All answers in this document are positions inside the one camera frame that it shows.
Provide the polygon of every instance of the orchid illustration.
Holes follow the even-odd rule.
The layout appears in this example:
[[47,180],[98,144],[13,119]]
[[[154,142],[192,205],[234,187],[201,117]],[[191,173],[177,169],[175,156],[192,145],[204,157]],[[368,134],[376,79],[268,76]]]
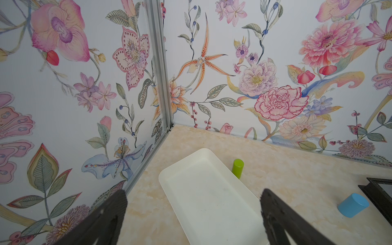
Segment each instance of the orchid illustration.
[[205,39],[204,39],[204,45],[203,45],[203,49],[201,50],[201,56],[200,58],[196,59],[196,60],[191,60],[186,62],[185,64],[183,64],[183,66],[180,69],[180,72],[178,73],[177,77],[174,79],[174,81],[182,74],[182,72],[184,71],[184,69],[186,67],[189,66],[189,72],[193,73],[195,72],[196,69],[199,68],[198,73],[196,74],[196,77],[194,78],[194,80],[186,87],[189,88],[194,81],[196,80],[196,78],[199,75],[199,72],[201,70],[201,75],[199,78],[199,82],[196,85],[196,87],[193,89],[193,91],[191,92],[191,94],[199,87],[199,85],[201,84],[201,82],[203,81],[204,78],[204,74],[205,74],[205,65],[209,66],[210,68],[216,70],[217,72],[226,75],[226,76],[234,76],[234,75],[230,75],[226,72],[224,72],[222,69],[220,69],[219,67],[217,67],[216,65],[212,64],[210,62],[210,60],[215,60],[216,58],[219,58],[223,55],[226,54],[216,54],[216,55],[212,55],[212,56],[206,56],[207,54],[207,48],[208,48],[208,42],[209,42],[209,30],[208,30],[208,20],[207,20],[207,15],[205,16],[205,22],[206,22],[206,28],[205,28]]

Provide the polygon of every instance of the orange lily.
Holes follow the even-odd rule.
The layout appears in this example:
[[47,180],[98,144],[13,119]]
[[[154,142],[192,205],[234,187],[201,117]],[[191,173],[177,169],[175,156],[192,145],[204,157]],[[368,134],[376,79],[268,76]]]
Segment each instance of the orange lily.
[[226,54],[216,54],[216,55],[212,55],[212,56],[206,56],[207,54],[207,48],[208,48],[208,42],[209,42],[209,31],[208,31],[208,20],[207,20],[207,15],[205,16],[205,22],[206,22],[206,28],[205,28],[205,38],[204,38],[204,45],[203,45],[203,49],[201,50],[201,57],[196,59],[196,60],[191,60],[186,62],[185,64],[183,64],[183,66],[180,69],[180,72],[178,73],[177,77],[174,79],[176,80],[184,71],[184,69],[190,65],[199,66],[199,69],[201,69],[201,75],[199,78],[199,82],[196,85],[195,89],[191,92],[191,94],[198,88],[198,86],[201,84],[203,78],[204,78],[204,74],[205,74],[205,65],[209,66],[210,68],[216,70],[217,72],[226,75],[226,76],[234,76],[234,75],[230,75],[226,72],[224,72],[222,69],[220,69],[219,67],[217,67],[216,65],[212,64],[210,62],[210,60],[215,60],[216,58],[219,58],[223,55]]

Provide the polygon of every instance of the blue flower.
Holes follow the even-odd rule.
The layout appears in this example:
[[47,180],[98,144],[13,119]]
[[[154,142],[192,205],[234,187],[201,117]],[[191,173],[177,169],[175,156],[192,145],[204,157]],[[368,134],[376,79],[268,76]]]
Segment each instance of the blue flower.
[[314,106],[307,106],[306,110],[303,110],[305,113],[305,116],[310,116],[310,115],[317,115],[320,114],[320,110],[317,110]]
[[313,101],[313,106],[316,110],[325,110],[326,107],[332,105],[332,98],[326,98],[325,96],[320,98],[320,101]]

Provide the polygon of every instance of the flower stem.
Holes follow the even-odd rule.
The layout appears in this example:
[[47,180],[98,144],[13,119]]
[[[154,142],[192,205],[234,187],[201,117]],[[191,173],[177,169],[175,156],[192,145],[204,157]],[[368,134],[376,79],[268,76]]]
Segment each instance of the flower stem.
[[50,225],[53,225],[53,224],[52,224],[52,221],[51,221],[51,219],[50,219],[50,215],[49,215],[49,207],[48,207],[46,192],[44,192],[44,194],[45,194],[44,198],[45,198],[46,214],[48,215],[49,224],[50,224]]

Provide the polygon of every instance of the black frame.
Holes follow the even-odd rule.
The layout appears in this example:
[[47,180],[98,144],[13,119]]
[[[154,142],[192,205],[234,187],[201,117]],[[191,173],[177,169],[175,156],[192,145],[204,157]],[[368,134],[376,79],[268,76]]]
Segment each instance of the black frame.
[[297,244],[335,245],[270,189],[264,189],[260,204],[265,232],[270,245],[290,245],[285,230]]
[[127,204],[125,191],[116,191],[54,245],[116,245]]
[[358,187],[372,201],[374,206],[380,211],[385,219],[392,225],[392,197],[390,197],[378,184],[392,185],[392,180],[366,178],[369,181],[367,185]]

